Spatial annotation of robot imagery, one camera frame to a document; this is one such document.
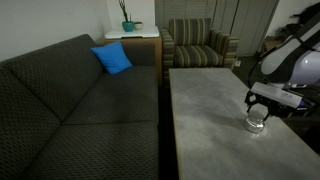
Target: armchair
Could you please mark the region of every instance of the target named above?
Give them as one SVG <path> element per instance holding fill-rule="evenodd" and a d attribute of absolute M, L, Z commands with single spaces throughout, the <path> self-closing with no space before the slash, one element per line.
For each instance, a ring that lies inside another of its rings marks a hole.
<path fill-rule="evenodd" d="M 239 40 L 210 29 L 211 19 L 171 19 L 161 29 L 162 75 L 169 85 L 169 68 L 233 68 Z"/>

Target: wooden side table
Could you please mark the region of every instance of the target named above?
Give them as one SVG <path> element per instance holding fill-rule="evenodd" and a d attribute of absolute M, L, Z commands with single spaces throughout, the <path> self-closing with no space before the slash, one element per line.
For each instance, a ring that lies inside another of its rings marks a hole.
<path fill-rule="evenodd" d="M 162 39 L 156 26 L 143 27 L 142 30 L 124 32 L 122 29 L 110 31 L 105 35 L 105 44 L 120 40 L 122 43 L 152 43 L 155 47 L 158 86 L 162 86 Z"/>

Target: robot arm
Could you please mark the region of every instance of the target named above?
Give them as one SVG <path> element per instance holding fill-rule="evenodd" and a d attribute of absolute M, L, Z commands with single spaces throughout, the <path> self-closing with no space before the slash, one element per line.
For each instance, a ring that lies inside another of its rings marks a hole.
<path fill-rule="evenodd" d="M 283 44 L 261 57 L 261 71 L 267 84 L 256 82 L 247 93 L 247 112 L 257 103 L 268 108 L 269 115 L 306 116 L 318 105 L 289 88 L 320 85 L 320 12 Z"/>

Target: gray table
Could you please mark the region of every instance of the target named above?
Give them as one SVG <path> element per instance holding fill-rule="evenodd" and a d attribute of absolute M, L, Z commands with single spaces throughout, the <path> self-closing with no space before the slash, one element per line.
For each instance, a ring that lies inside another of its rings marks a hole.
<path fill-rule="evenodd" d="M 229 69 L 169 72 L 180 179 L 320 179 L 319 156 L 279 118 L 244 129 L 248 88 Z"/>

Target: wall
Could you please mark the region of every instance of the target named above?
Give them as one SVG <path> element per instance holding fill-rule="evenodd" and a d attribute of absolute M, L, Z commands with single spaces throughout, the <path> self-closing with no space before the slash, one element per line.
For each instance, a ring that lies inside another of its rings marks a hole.
<path fill-rule="evenodd" d="M 0 61 L 111 28 L 106 0 L 0 0 L 0 24 Z"/>
<path fill-rule="evenodd" d="M 300 14 L 307 7 L 320 2 L 320 0 L 280 0 L 273 15 L 267 35 L 274 36 L 276 31 L 290 23 L 297 23 L 297 18 L 291 18 L 293 14 Z"/>
<path fill-rule="evenodd" d="M 124 16 L 118 0 L 106 0 L 112 29 L 121 28 Z M 126 0 L 128 18 L 132 21 L 141 21 L 145 25 L 155 25 L 154 0 Z"/>

